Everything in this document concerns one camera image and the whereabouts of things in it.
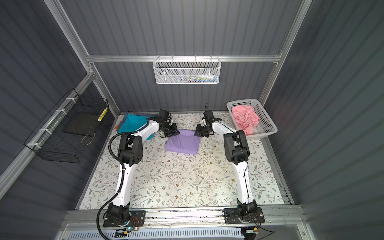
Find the purple printed t shirt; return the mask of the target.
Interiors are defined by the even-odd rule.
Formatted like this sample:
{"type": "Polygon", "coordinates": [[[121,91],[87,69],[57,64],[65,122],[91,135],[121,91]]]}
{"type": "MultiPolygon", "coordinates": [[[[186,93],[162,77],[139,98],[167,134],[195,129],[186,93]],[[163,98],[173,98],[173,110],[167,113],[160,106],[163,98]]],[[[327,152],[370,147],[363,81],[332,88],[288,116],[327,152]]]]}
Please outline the purple printed t shirt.
{"type": "Polygon", "coordinates": [[[195,136],[195,131],[179,130],[180,134],[169,137],[165,150],[173,153],[196,155],[201,138],[195,136]]]}

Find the white plastic laundry basket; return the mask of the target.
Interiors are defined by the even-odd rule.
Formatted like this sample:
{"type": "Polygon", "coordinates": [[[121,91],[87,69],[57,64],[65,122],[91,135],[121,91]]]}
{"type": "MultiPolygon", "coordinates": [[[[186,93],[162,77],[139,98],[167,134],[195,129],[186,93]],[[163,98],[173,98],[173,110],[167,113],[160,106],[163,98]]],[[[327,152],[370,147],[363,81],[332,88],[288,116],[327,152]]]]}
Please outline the white plastic laundry basket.
{"type": "Polygon", "coordinates": [[[263,105],[256,99],[236,100],[227,103],[227,108],[236,130],[240,130],[240,127],[235,120],[232,109],[236,106],[242,105],[251,106],[254,109],[256,115],[259,117],[259,124],[253,128],[253,133],[251,135],[247,135],[248,140],[265,138],[271,134],[277,133],[278,128],[276,127],[275,123],[264,109],[263,105]]]}

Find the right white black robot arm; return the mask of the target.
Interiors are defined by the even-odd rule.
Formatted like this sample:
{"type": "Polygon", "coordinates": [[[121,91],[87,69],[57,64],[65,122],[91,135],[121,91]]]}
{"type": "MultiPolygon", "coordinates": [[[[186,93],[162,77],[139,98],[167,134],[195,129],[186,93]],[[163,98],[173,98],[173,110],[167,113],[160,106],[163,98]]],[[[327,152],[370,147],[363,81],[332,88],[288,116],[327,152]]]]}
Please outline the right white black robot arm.
{"type": "Polygon", "coordinates": [[[208,138],[214,134],[223,137],[225,157],[234,168],[238,186],[237,216],[241,221],[249,222],[252,214],[257,213],[258,205],[249,177],[250,149],[246,135],[244,131],[233,129],[222,119],[216,118],[212,111],[205,111],[201,123],[196,127],[195,136],[208,138]]]}

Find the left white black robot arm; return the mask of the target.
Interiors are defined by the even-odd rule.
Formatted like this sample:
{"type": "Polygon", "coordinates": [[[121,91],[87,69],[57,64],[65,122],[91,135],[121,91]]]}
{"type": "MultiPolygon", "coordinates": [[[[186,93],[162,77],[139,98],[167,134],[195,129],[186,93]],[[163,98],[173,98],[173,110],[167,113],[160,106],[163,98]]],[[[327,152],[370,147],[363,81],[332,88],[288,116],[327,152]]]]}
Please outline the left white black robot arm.
{"type": "Polygon", "coordinates": [[[172,115],[166,110],[160,110],[157,115],[145,116],[143,123],[133,125],[126,118],[124,125],[119,128],[108,144],[111,156],[120,164],[118,185],[115,195],[103,205],[107,207],[104,215],[105,222],[125,227],[137,221],[130,214],[130,192],[134,172],[144,156],[143,141],[152,137],[156,132],[162,132],[165,138],[180,134],[172,115]]]}

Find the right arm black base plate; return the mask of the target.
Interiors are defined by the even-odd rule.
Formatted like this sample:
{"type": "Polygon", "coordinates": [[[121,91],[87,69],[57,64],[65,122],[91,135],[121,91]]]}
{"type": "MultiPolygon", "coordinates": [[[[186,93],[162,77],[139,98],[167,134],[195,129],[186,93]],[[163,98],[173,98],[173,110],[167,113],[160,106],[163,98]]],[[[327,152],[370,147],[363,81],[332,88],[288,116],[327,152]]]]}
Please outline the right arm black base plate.
{"type": "Polygon", "coordinates": [[[222,211],[222,216],[225,219],[226,224],[264,224],[265,217],[262,208],[258,207],[256,213],[251,213],[251,215],[246,214],[244,218],[241,219],[236,208],[225,208],[222,211]]]}

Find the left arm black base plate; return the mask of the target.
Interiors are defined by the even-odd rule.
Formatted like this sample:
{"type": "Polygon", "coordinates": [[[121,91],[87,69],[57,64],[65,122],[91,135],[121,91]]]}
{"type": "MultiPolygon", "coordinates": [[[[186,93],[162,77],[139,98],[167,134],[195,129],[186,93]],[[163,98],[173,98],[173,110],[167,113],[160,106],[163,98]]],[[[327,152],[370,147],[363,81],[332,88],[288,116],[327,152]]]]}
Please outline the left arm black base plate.
{"type": "Polygon", "coordinates": [[[144,225],[146,212],[145,211],[125,211],[122,214],[105,212],[103,215],[104,228],[128,228],[142,227],[144,225]]]}

